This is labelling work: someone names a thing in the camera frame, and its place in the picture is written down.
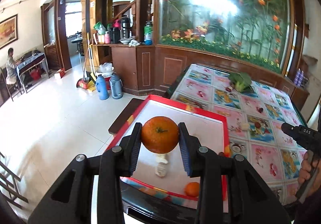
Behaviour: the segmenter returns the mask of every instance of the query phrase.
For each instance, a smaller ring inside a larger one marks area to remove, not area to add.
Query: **picture frame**
[[[18,14],[0,22],[0,49],[18,40]]]

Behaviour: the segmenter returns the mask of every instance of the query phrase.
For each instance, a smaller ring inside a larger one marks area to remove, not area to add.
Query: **silver bolt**
[[[85,155],[84,154],[79,154],[76,156],[76,161],[83,161],[85,159]]]
[[[121,151],[121,147],[120,146],[115,146],[115,147],[112,147],[111,149],[113,152],[120,152]]]
[[[201,153],[207,153],[208,152],[208,148],[205,146],[201,146],[198,148],[198,151]]]
[[[237,155],[235,155],[235,159],[236,159],[237,161],[244,161],[244,156],[243,156],[243,155],[240,155],[240,154],[237,154]]]

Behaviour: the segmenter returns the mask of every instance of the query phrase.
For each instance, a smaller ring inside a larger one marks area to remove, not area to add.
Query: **floral tablecloth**
[[[297,178],[304,153],[281,131],[283,122],[303,125],[283,91],[252,82],[253,91],[240,94],[225,72],[192,64],[171,99],[227,117],[230,154],[242,154],[253,165],[283,205],[296,200]],[[250,125],[243,131],[243,123]]]

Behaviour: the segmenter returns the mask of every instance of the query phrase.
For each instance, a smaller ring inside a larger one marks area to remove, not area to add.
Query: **tile floor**
[[[27,94],[0,107],[2,161],[22,179],[18,189],[29,203],[17,199],[24,209],[13,208],[24,219],[76,155],[103,153],[113,138],[108,128],[137,98],[124,94],[119,100],[101,101],[96,91],[76,88],[81,77],[81,66],[76,66],[62,79],[55,80],[53,75],[42,79]]]

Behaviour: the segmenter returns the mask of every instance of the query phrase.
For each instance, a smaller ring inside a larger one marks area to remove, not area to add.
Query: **window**
[[[66,36],[72,36],[82,30],[81,2],[66,3]]]

